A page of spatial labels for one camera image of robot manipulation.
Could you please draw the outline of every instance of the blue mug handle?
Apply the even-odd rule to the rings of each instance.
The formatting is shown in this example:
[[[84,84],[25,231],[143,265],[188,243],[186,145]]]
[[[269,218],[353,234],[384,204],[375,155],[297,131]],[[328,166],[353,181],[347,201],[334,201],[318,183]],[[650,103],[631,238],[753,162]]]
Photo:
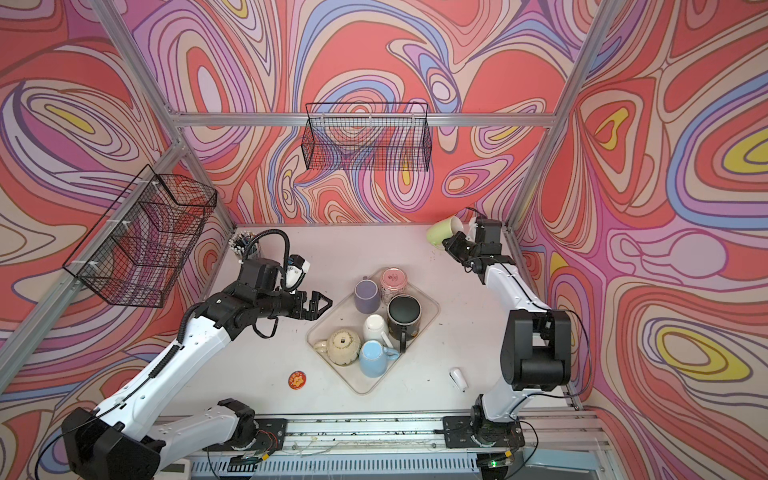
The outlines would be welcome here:
[[[384,355],[387,355],[390,360],[394,361],[400,358],[400,352],[395,349],[390,349],[388,346],[384,347]]]

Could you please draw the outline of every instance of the white table surface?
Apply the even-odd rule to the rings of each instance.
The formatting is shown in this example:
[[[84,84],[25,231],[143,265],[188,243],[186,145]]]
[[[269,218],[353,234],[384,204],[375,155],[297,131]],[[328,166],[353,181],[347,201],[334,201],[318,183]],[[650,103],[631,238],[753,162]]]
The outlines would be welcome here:
[[[508,313],[477,275],[465,273],[445,251],[427,243],[427,228],[282,227],[290,238],[290,252],[311,262],[300,287],[308,294],[318,290],[340,302],[363,276],[383,266],[397,266],[408,274],[409,282],[440,305],[434,323],[399,360],[404,364],[371,393],[354,393],[307,344],[306,333],[313,322],[281,318],[272,339],[244,330],[200,369],[163,415],[193,415],[230,397],[246,403],[257,415],[468,409],[501,375],[499,353]],[[261,243],[265,257],[281,261],[279,236],[269,235]],[[211,292],[233,282],[239,271],[237,257],[227,249]],[[272,320],[260,319],[259,328],[268,333]],[[449,378],[454,366],[469,384],[464,393]],[[288,377],[296,370],[306,374],[307,382],[292,390]],[[535,396],[528,408],[566,405],[563,399]]]

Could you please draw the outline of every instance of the wire mesh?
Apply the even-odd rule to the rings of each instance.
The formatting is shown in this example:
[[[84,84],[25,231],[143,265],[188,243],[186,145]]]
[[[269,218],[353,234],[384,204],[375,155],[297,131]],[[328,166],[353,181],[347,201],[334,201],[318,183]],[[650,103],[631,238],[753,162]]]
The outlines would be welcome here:
[[[313,103],[301,148],[307,170],[428,171],[426,104]]]
[[[216,200],[207,185],[155,174],[77,273],[65,269],[111,305],[162,307]]]

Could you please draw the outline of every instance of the psychedelic wallpaper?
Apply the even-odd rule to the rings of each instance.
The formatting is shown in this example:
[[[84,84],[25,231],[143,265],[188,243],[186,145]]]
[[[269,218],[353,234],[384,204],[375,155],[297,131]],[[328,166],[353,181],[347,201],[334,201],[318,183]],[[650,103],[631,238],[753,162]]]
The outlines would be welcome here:
[[[186,112],[413,100],[435,112],[551,112],[594,9],[431,0],[120,7],[171,107]],[[503,218],[543,133],[433,128],[427,174],[385,174],[307,172],[298,127],[186,130],[238,223],[433,222],[471,205]]]
[[[2,347],[168,139],[86,0],[0,2],[0,45]],[[78,296],[0,396],[0,478],[31,478],[36,452],[68,412],[91,408],[164,348],[210,277],[223,230],[209,220],[162,310]],[[59,443],[41,473],[67,471]]]
[[[766,108],[768,3],[630,0],[518,219],[631,478],[768,478]]]

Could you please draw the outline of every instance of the green mug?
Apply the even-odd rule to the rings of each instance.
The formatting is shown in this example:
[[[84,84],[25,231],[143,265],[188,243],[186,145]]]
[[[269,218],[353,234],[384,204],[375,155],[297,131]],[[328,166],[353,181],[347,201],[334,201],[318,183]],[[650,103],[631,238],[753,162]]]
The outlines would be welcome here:
[[[451,238],[456,232],[464,229],[462,221],[458,217],[448,217],[432,225],[427,230],[427,241],[438,248],[442,248],[442,241]]]

